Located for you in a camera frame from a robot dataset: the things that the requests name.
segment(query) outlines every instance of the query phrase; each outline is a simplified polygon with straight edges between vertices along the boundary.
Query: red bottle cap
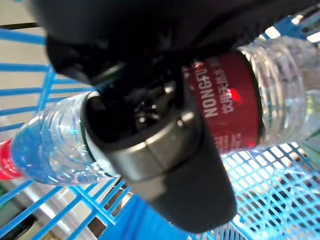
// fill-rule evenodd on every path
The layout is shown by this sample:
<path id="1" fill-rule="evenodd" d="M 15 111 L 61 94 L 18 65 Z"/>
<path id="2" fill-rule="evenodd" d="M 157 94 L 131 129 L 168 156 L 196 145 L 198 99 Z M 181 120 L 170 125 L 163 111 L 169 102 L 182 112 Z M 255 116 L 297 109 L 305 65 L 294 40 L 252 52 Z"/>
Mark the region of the red bottle cap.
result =
<path id="1" fill-rule="evenodd" d="M 11 180 L 22 176 L 12 161 L 10 144 L 11 140 L 0 143 L 0 180 Z"/>

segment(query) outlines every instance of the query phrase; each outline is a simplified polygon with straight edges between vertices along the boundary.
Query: blue wire basket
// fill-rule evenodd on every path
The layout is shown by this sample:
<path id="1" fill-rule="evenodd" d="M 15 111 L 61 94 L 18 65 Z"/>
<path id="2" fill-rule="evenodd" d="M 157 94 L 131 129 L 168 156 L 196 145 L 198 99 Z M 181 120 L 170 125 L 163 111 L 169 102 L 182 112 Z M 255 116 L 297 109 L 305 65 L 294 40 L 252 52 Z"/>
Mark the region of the blue wire basket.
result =
<path id="1" fill-rule="evenodd" d="M 298 24 L 300 16 L 283 19 L 259 36 L 260 40 L 288 35 L 302 39 L 307 37 L 315 44 L 319 44 L 320 37 L 319 40 L 314 37 L 319 33 L 319 29 L 308 28 L 309 25 L 319 22 L 319 12 Z M 45 42 L 42 36 L 4 29 L 0 29 L 0 39 L 30 46 L 43 46 Z M 0 118 L 26 113 L 32 115 L 42 110 L 46 104 L 60 101 L 68 95 L 91 90 L 88 86 L 79 87 L 79 84 L 72 79 L 61 78 L 47 64 L 0 63 L 0 73 L 9 72 L 42 73 L 43 84 L 40 87 L 0 89 L 0 104 L 1 101 L 7 101 L 6 97 L 37 95 L 34 105 L 2 107 Z M 22 125 L 23 122 L 2 124 L 0 134 L 13 134 Z M 41 209 L 48 215 L 49 220 L 32 238 L 40 240 L 57 227 L 63 228 L 64 219 L 69 218 L 71 222 L 76 222 L 77 213 L 73 215 L 71 213 L 79 205 L 88 211 L 85 218 L 75 226 L 64 226 L 68 229 L 64 238 L 68 240 L 96 239 L 90 233 L 84 235 L 84 232 L 88 231 L 88 224 L 94 218 L 98 218 L 106 226 L 98 239 L 320 238 L 320 172 L 297 143 L 282 144 L 264 151 L 243 151 L 224 155 L 222 159 L 235 192 L 238 214 L 231 222 L 210 232 L 195 235 L 177 229 L 136 195 L 130 198 L 130 189 L 120 179 L 103 184 L 70 187 L 43 186 L 32 180 L 21 179 L 13 181 L 17 186 L 0 196 L 0 206 L 23 194 L 31 198 L 32 203 L 0 228 L 0 239 L 29 215 L 36 214 Z M 39 189 L 43 191 L 35 197 Z M 72 195 L 71 200 L 65 199 L 65 192 Z M 53 211 L 50 207 L 52 202 L 61 205 L 64 202 L 64 205 Z"/>

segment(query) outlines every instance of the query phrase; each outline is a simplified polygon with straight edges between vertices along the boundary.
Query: water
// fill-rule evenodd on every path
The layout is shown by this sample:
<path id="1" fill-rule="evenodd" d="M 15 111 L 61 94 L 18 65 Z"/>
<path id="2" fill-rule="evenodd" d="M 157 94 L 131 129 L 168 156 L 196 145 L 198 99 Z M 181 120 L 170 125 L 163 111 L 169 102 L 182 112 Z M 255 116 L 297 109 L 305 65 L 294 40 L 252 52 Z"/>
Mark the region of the water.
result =
<path id="1" fill-rule="evenodd" d="M 258 147 L 301 141 L 320 130 L 320 51 L 281 37 L 240 47 L 258 81 L 265 127 Z"/>
<path id="2" fill-rule="evenodd" d="M 18 131 L 11 154 L 22 175 L 51 185 L 89 184 L 111 178 L 90 156 L 83 139 L 80 114 L 88 94 L 51 105 Z"/>

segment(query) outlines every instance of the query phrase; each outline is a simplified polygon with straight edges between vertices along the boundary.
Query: water bottle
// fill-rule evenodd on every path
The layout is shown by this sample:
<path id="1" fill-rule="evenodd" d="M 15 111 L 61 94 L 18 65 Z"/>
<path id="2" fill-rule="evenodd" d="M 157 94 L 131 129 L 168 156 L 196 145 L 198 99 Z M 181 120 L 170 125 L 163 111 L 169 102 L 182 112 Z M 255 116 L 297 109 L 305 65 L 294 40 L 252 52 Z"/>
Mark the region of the water bottle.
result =
<path id="1" fill-rule="evenodd" d="M 320 53 L 308 41 L 253 43 L 195 60 L 182 72 L 221 154 L 301 141 L 320 130 Z M 94 94 L 64 99 L 27 122 L 2 151 L 11 153 L 6 169 L 52 185 L 118 176 L 81 122 L 82 104 Z"/>
<path id="2" fill-rule="evenodd" d="M 108 181 L 118 176 L 81 122 L 82 103 L 95 92 L 66 98 L 39 112 L 17 132 L 9 148 L 25 177 L 51 185 Z"/>
<path id="3" fill-rule="evenodd" d="M 280 37 L 182 69 L 221 154 L 305 140 L 320 130 L 320 51 Z"/>

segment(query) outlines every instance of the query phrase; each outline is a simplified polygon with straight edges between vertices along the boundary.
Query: red label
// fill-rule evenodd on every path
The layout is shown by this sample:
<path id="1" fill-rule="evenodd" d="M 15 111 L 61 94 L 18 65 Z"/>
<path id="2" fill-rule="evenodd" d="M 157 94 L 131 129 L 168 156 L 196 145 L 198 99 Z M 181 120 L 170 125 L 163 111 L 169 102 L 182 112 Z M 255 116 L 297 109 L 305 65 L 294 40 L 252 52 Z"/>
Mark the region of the red label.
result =
<path id="1" fill-rule="evenodd" d="M 239 52 L 182 69 L 220 154 L 251 149 L 258 138 L 257 87 Z"/>

